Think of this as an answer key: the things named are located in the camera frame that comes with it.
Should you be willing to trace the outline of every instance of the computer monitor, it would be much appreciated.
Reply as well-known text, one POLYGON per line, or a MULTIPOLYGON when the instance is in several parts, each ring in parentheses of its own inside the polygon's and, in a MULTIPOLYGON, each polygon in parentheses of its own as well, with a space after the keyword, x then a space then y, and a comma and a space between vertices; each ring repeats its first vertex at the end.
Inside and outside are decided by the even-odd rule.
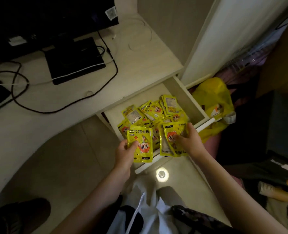
POLYGON ((106 66, 93 38, 73 39, 117 24, 114 0, 0 0, 0 60, 54 45, 45 56, 52 78, 69 74, 60 84, 106 66))

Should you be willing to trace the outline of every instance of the floor tile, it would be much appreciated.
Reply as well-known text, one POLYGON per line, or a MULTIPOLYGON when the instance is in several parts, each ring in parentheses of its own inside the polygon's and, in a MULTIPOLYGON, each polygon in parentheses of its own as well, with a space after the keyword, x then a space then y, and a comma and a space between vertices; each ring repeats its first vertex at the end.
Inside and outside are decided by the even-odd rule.
POLYGON ((101 181, 102 170, 81 125, 56 135, 18 170, 0 195, 0 205, 44 197, 51 215, 34 233, 49 233, 101 181))
POLYGON ((88 118, 81 125, 104 175, 108 174, 115 164, 118 137, 97 116, 88 118))
POLYGON ((172 158, 158 169, 149 172, 149 175, 156 180, 157 189, 171 186, 188 208, 203 212, 230 225, 215 195, 188 157, 172 158), (156 172, 158 169, 161 170, 160 174, 162 175, 165 175, 162 173, 164 169, 168 171, 169 176, 167 181, 165 181, 166 178, 162 179, 163 182, 157 180, 156 172))

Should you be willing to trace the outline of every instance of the stack of paper cups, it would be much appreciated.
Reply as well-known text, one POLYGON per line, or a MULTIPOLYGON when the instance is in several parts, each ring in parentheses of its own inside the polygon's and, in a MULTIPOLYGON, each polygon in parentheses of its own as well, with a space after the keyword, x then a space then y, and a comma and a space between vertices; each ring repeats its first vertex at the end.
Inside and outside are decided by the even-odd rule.
POLYGON ((288 202, 288 192, 282 189, 276 188, 270 184, 259 182, 258 190, 261 195, 280 200, 283 202, 288 202))

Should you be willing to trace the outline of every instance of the open drawer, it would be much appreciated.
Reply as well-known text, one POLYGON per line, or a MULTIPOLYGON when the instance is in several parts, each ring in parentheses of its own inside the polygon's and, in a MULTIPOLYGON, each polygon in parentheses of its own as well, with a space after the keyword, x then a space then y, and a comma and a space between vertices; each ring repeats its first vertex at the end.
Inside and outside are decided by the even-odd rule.
MULTIPOLYGON (((173 76, 104 112, 120 140, 124 139, 117 127, 117 125, 124 119, 121 111, 132 104, 140 106, 148 100, 159 100, 162 94, 171 94, 176 96, 179 105, 189 116, 190 122, 193 123, 198 132, 214 122, 214 118, 210 119, 208 117, 192 95, 186 90, 181 81, 176 76, 173 76)), ((161 158, 164 158, 164 156, 160 156, 159 150, 156 150, 151 163, 134 163, 135 172, 137 174, 142 172, 161 158)))

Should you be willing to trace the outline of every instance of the white desk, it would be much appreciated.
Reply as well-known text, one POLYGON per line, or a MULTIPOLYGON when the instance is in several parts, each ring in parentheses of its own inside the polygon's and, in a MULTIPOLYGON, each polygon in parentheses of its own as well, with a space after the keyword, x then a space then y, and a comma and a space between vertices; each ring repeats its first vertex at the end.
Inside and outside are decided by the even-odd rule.
MULTIPOLYGON (((21 165, 49 138, 182 70, 179 60, 154 32, 152 41, 147 43, 150 31, 143 28, 140 22, 125 24, 124 27, 115 26, 112 30, 118 32, 114 40, 108 30, 101 31, 101 35, 115 57, 119 72, 99 94, 56 114, 33 113, 13 102, 0 110, 0 192, 21 165), (130 42, 139 49, 130 50, 130 42)), ((92 36, 97 45, 103 46, 97 35, 92 36)), ((109 60, 110 57, 105 53, 104 61, 109 60)), ((42 52, 21 57, 17 61, 23 63, 22 73, 30 82, 42 82, 51 78, 42 52)), ((2 69, 15 68, 16 66, 2 66, 2 69)), ((57 110, 86 96, 88 90, 97 91, 114 74, 114 63, 110 63, 104 69, 60 85, 47 83, 30 86, 18 101, 35 110, 57 110)), ((10 83, 12 77, 9 74, 0 79, 10 83)))

